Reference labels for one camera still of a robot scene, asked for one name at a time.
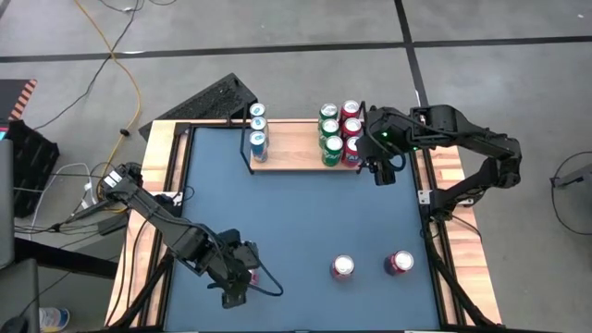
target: white cable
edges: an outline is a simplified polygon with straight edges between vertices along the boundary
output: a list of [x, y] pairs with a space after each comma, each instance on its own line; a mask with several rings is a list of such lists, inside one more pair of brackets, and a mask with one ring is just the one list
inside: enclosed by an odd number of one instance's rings
[[[33, 215], [33, 220], [31, 221], [31, 230], [33, 230], [33, 228], [35, 227], [35, 221], [37, 220], [37, 214], [39, 213], [39, 208], [41, 207], [41, 202], [43, 201], [43, 197], [47, 193], [47, 190], [49, 190], [49, 188], [52, 186], [52, 184], [54, 183], [54, 180], [56, 180], [56, 177], [59, 175], [59, 173], [62, 172], [63, 169], [69, 168], [69, 167], [84, 167], [84, 168], [86, 168], [86, 173], [87, 173], [87, 175], [89, 175], [89, 182], [93, 183], [93, 180], [91, 179], [91, 170], [89, 169], [89, 166], [86, 165], [86, 163], [72, 163], [72, 164], [60, 167], [56, 171], [56, 173], [54, 174], [52, 179], [49, 181], [49, 184], [47, 184], [47, 187], [43, 190], [43, 193], [41, 193], [41, 196], [39, 197], [39, 202], [37, 203], [37, 207], [35, 207], [35, 214]], [[29, 234], [29, 241], [32, 241], [31, 234]]]

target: wooden table edge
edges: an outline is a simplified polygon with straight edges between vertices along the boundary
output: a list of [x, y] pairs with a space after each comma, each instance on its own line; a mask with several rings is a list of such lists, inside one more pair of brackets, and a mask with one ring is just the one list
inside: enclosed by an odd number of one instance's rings
[[[241, 119], [232, 119], [231, 121], [232, 125], [240, 125], [242, 123]], [[268, 121], [270, 123], [311, 123], [317, 122], [317, 119], [287, 118], [269, 119]], [[147, 191], [163, 191], [165, 189], [168, 161], [170, 160], [170, 155], [173, 150], [172, 145], [175, 138], [175, 128], [178, 124], [202, 124], [206, 126], [223, 126], [225, 124], [228, 124], [228, 122], [225, 119], [155, 120], [152, 125], [150, 137], [146, 145], [146, 150], [144, 153], [142, 163], [142, 176], [144, 178], [144, 188]], [[178, 158], [177, 161], [175, 161], [174, 163], [176, 165], [176, 168], [179, 168], [179, 166], [182, 166], [185, 163], [185, 161], [182, 160], [182, 156], [185, 155], [185, 148], [186, 144], [183, 143], [182, 147], [179, 147], [177, 151]], [[456, 147], [452, 147], [446, 148], [442, 151], [445, 151], [444, 154], [440, 154], [438, 150], [430, 153], [432, 159], [436, 160], [438, 159], [439, 155], [445, 155], [447, 157], [447, 163], [450, 162], [449, 165], [446, 165], [446, 170], [452, 169], [455, 170], [455, 172], [442, 172], [443, 168], [440, 168], [438, 167], [438, 164], [435, 164], [434, 172], [436, 173], [438, 184], [440, 181], [446, 182], [448, 184], [464, 179], [461, 160], [458, 156], [458, 149], [456, 149]], [[423, 164], [423, 156], [421, 152], [417, 152], [416, 155], [419, 166], [419, 176], [425, 189], [428, 187], [426, 186], [427, 175], [425, 165]], [[173, 177], [178, 177], [180, 175], [178, 170], [172, 170], [172, 172], [174, 173]], [[176, 186], [177, 188], [171, 190], [179, 190], [178, 179], [176, 182]], [[462, 219], [467, 220], [476, 227], [475, 214], [473, 213], [472, 209], [459, 208], [455, 211], [455, 214], [461, 215]], [[134, 214], [132, 214], [131, 218], [129, 219], [127, 237], [128, 249], [130, 249], [133, 246], [133, 241], [137, 236], [137, 230], [142, 223], [143, 219], [134, 212]], [[491, 279], [487, 270], [487, 262], [485, 259], [482, 244], [478, 242], [478, 239], [477, 241], [475, 241], [475, 235], [471, 235], [469, 232], [464, 232], [464, 234], [462, 234], [458, 226], [453, 227], [452, 225], [449, 225], [447, 233], [450, 238], [450, 247], [459, 282], [461, 283], [467, 294], [475, 302], [475, 304], [481, 309], [484, 315], [487, 316], [489, 319], [493, 320], [494, 322], [499, 323], [500, 313], [496, 303], [493, 287], [491, 285]], [[145, 230], [143, 231], [142, 238], [138, 244], [136, 263], [133, 267], [134, 279], [130, 294], [132, 300], [135, 298], [135, 296], [145, 283], [148, 272], [148, 261], [140, 260], [138, 258], [143, 257], [145, 259], [146, 256], [149, 257], [152, 254], [153, 244], [154, 227], [150, 225], [149, 228], [145, 228]], [[111, 311], [117, 301], [120, 285], [119, 283], [123, 268], [122, 260], [120, 260], [119, 262], [120, 265], [117, 270], [117, 277], [111, 293], [111, 299], [109, 302], [107, 315], [111, 314]], [[126, 285], [126, 280], [129, 278], [131, 271], [129, 265], [130, 262], [128, 260], [126, 272], [124, 272], [124, 287], [129, 285], [129, 282]], [[444, 293], [445, 298], [445, 308], [447, 317], [449, 319], [449, 323], [454, 324], [455, 320], [453, 319], [454, 312], [451, 303], [450, 290], [446, 286], [446, 283], [442, 279], [440, 280], [442, 284], [442, 291]], [[161, 289], [162, 279], [156, 286], [156, 288], [154, 288], [154, 292], [150, 301], [150, 310], [148, 312], [146, 322], [148, 326], [156, 324], [157, 310], [159, 307], [158, 305], [161, 302]], [[117, 308], [117, 311], [114, 313], [111, 323], [118, 320], [121, 314], [123, 314], [123, 311], [125, 309], [121, 308], [121, 304], [125, 304], [126, 302], [127, 290], [124, 288], [124, 292], [122, 292], [122, 295], [119, 300], [119, 307]]]

